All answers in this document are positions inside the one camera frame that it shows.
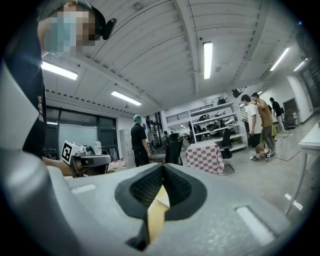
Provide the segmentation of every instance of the sneaker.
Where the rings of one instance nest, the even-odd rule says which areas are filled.
[[[268,153],[265,153],[265,161],[266,161],[266,162],[268,162],[270,156],[271,156],[271,150],[268,149]]]
[[[257,158],[256,156],[250,157],[250,159],[253,160],[253,161],[260,161],[261,160],[260,157]]]

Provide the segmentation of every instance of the white t-shirt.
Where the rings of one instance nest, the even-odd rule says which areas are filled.
[[[254,127],[254,134],[260,134],[262,131],[262,120],[258,111],[258,107],[255,104],[249,104],[247,107],[248,112],[248,123],[249,123],[249,129],[250,133],[252,130],[252,116],[256,116],[255,118],[255,127]]]

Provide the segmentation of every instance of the green hair cap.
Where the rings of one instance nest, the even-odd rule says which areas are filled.
[[[134,122],[135,124],[141,124],[141,123],[142,123],[141,115],[136,114],[136,115],[133,117],[133,122]]]

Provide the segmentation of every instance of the face mask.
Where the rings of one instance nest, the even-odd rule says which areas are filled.
[[[51,18],[51,28],[44,32],[45,50],[60,56],[61,53],[71,51],[77,43],[76,18],[75,17],[54,17]]]

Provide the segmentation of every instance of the gray floor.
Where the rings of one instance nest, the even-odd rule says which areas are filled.
[[[280,211],[285,212],[289,205],[285,195],[292,195],[301,171],[302,153],[298,143],[318,120],[320,120],[319,114],[295,129],[289,130],[287,134],[279,134],[276,142],[277,153],[268,162],[251,161],[250,156],[255,152],[250,149],[233,152],[232,158],[227,159],[225,163],[231,164],[235,173],[224,178],[237,183],[254,195],[261,196]],[[181,153],[181,158],[183,165],[186,165],[185,152]],[[299,220],[303,214],[307,214],[319,193],[320,173],[317,171],[319,164],[318,159],[312,155],[308,156],[307,171],[296,199],[303,209],[291,208],[287,216],[292,222]]]

